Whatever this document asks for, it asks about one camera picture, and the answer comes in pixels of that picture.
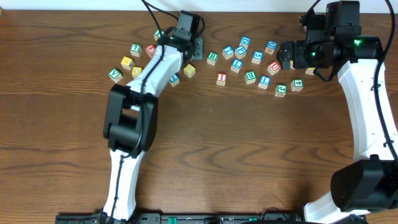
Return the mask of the green block R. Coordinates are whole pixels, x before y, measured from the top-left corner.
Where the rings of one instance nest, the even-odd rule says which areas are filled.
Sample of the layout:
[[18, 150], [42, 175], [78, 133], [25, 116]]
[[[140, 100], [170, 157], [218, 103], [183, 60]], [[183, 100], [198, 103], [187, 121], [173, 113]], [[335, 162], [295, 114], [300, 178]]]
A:
[[216, 65], [218, 61], [218, 54], [215, 52], [210, 52], [207, 56], [207, 63], [210, 65]]

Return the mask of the yellow block C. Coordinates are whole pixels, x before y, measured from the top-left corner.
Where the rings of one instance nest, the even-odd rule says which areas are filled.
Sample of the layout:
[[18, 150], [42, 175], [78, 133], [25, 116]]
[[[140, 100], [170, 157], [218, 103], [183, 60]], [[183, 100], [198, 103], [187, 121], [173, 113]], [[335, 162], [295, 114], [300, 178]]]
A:
[[196, 74], [196, 68], [189, 63], [184, 67], [183, 72], [188, 78], [191, 78]]

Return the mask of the yellow block O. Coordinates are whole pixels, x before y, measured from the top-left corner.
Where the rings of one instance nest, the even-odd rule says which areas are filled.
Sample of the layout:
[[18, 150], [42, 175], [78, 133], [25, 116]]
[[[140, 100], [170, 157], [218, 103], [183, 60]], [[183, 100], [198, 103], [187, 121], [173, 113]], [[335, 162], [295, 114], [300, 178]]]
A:
[[131, 74], [133, 79], [137, 78], [142, 73], [142, 67], [132, 67]]

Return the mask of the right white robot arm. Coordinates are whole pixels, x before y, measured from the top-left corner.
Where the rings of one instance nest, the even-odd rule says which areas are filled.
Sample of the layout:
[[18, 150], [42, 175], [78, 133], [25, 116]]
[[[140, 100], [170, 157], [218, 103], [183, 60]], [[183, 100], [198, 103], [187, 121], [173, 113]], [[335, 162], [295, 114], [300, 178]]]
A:
[[328, 193], [304, 206], [306, 222], [338, 223], [397, 208], [397, 128], [384, 83], [383, 55], [378, 37], [360, 35], [286, 41], [278, 50], [282, 69], [333, 69], [353, 129], [354, 162], [332, 175]]

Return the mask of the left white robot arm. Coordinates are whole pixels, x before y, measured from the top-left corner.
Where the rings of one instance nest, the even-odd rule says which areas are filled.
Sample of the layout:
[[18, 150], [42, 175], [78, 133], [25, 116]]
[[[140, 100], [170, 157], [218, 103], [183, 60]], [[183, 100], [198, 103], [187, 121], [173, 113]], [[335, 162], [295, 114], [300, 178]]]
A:
[[159, 96], [183, 64], [203, 57], [201, 32], [170, 27], [143, 72], [109, 92], [103, 136], [111, 156], [108, 199], [100, 223], [127, 223], [136, 210], [140, 163], [157, 132]]

